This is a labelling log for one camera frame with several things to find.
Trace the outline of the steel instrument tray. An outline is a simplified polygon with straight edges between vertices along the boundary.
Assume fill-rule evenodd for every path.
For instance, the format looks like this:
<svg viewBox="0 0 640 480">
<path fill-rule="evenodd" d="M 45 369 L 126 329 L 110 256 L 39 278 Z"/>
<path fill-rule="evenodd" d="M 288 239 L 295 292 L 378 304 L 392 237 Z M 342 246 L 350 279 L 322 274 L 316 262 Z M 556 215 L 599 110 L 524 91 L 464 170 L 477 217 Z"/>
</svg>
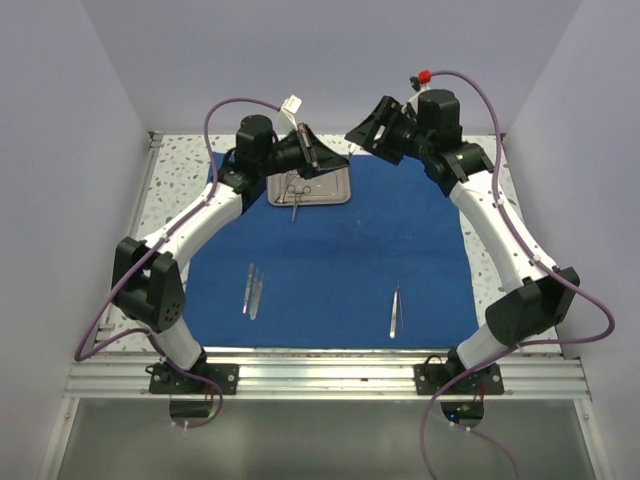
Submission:
<svg viewBox="0 0 640 480">
<path fill-rule="evenodd" d="M 308 185 L 311 193 L 303 196 L 300 204 L 309 205 L 338 205 L 344 204 L 351 198 L 351 183 L 349 169 L 335 171 L 313 179 L 303 179 L 296 170 L 295 179 L 290 185 L 301 187 Z M 292 206 L 292 197 L 287 194 L 284 202 L 277 205 L 275 203 L 276 182 L 281 174 L 272 175 L 267 179 L 268 202 L 276 207 Z"/>
</svg>

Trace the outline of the steel hemostat clamp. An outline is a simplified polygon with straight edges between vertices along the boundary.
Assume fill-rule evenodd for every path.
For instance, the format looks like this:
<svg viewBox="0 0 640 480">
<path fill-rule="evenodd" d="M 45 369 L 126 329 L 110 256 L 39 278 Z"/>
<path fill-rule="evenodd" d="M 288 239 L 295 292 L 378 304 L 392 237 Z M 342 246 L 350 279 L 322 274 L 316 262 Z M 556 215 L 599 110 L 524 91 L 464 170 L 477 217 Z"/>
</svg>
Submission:
<svg viewBox="0 0 640 480">
<path fill-rule="evenodd" d="M 294 222 L 296 219 L 297 211 L 301 203 L 302 197 L 309 195 L 311 193 L 311 187 L 308 185 L 301 186 L 301 187 L 296 187 L 295 185 L 288 185 L 286 189 L 286 193 L 292 197 L 291 221 Z"/>
</svg>

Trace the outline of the blue surgical cloth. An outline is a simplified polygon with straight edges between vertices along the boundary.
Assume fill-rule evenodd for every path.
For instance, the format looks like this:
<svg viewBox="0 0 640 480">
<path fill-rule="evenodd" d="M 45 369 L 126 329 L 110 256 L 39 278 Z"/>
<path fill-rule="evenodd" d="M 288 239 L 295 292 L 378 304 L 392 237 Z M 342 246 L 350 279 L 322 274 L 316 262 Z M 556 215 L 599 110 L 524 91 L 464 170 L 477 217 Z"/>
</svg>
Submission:
<svg viewBox="0 0 640 480">
<path fill-rule="evenodd" d="M 407 159 L 357 156 L 342 205 L 258 200 L 192 259 L 184 318 L 206 346 L 450 348 L 477 329 L 457 209 Z M 255 320 L 248 267 L 264 274 Z M 404 331 L 389 338 L 400 282 Z"/>
</svg>

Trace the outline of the steel scalpel handle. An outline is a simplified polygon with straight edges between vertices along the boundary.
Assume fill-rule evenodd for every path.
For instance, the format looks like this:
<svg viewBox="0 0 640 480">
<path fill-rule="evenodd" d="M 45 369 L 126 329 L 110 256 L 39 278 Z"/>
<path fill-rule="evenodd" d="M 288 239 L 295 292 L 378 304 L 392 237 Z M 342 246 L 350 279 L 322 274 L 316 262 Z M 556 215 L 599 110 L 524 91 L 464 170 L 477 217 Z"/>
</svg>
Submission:
<svg viewBox="0 0 640 480">
<path fill-rule="evenodd" d="M 248 267 L 247 281 L 246 281 L 246 286 L 244 290 L 242 314 L 247 314 L 248 312 L 249 301 L 251 298 L 251 292 L 253 288 L 254 274 L 255 274 L 255 264 L 250 263 Z"/>
</svg>

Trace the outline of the steel forceps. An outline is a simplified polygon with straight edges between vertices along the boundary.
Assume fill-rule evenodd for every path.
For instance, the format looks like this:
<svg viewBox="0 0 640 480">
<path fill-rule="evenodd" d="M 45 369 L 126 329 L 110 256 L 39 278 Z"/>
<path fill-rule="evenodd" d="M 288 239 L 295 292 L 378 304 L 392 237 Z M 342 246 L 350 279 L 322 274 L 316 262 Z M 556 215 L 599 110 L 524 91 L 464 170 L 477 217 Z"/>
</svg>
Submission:
<svg viewBox="0 0 640 480">
<path fill-rule="evenodd" d="M 257 317 L 259 302 L 260 302 L 261 293 L 263 289 L 263 277 L 264 277 L 264 274 L 259 270 L 257 270 L 255 273 L 251 291 L 250 291 L 249 318 L 251 320 L 255 320 Z"/>
</svg>

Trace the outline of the wide steel tweezers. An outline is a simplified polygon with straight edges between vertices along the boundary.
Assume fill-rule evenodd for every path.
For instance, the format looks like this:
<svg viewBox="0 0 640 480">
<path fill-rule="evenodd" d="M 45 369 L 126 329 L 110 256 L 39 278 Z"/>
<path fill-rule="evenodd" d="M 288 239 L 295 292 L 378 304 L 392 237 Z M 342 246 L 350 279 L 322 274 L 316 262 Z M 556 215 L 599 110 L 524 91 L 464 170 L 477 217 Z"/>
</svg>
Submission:
<svg viewBox="0 0 640 480">
<path fill-rule="evenodd" d="M 394 339 L 396 336 L 398 313 L 399 313 L 399 290 L 396 287 L 394 290 L 393 299 L 392 299 L 390 327 L 389 327 L 390 339 Z"/>
</svg>

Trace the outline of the thin steel tweezers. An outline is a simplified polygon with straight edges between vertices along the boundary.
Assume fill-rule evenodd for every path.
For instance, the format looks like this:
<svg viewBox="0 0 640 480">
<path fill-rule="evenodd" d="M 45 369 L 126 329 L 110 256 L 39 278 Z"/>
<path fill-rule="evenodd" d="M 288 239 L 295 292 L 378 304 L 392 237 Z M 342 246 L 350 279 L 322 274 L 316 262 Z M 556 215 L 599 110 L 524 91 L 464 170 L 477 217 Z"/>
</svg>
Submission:
<svg viewBox="0 0 640 480">
<path fill-rule="evenodd" d="M 403 315 L 403 306 L 402 306 L 402 296 L 401 296 L 401 285 L 398 281 L 396 283 L 396 296 L 397 296 L 397 319 L 399 320 L 400 329 L 404 331 L 404 315 Z"/>
</svg>

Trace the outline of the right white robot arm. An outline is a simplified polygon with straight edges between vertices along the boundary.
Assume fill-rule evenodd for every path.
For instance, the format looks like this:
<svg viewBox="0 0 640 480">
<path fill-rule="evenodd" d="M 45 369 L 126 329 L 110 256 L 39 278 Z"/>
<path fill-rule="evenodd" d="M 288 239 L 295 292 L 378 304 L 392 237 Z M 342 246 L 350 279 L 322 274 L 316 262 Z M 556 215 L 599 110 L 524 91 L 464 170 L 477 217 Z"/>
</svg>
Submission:
<svg viewBox="0 0 640 480">
<path fill-rule="evenodd" d="M 481 380 L 478 364 L 562 322 L 578 284 L 577 272 L 559 269 L 535 246 L 528 232 L 519 245 L 499 210 L 511 206 L 492 186 L 493 164 L 484 149 L 462 137 L 460 103 L 445 89 L 424 90 L 401 105 L 381 99 L 346 141 L 389 163 L 405 157 L 419 160 L 436 183 L 471 223 L 493 261 L 505 294 L 485 310 L 485 322 L 456 347 L 445 379 L 451 389 L 468 392 Z"/>
</svg>

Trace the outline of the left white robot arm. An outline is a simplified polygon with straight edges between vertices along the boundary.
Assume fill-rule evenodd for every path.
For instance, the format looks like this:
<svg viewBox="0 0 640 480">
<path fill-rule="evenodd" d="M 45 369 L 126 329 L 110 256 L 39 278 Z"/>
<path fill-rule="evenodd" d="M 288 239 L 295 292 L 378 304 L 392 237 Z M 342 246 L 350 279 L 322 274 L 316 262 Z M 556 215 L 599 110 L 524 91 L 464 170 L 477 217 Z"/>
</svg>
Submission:
<svg viewBox="0 0 640 480">
<path fill-rule="evenodd" d="M 147 330 L 174 366 L 172 379 L 182 390 L 197 392 L 208 379 L 208 369 L 200 362 L 203 347 L 183 318 L 185 266 L 260 198 L 268 177 L 294 171 L 313 179 L 348 165 L 348 159 L 323 144 L 308 125 L 301 123 L 277 138 L 268 117 L 250 115 L 241 121 L 234 147 L 224 154 L 204 191 L 178 217 L 142 240 L 127 237 L 117 245 L 112 302 Z"/>
</svg>

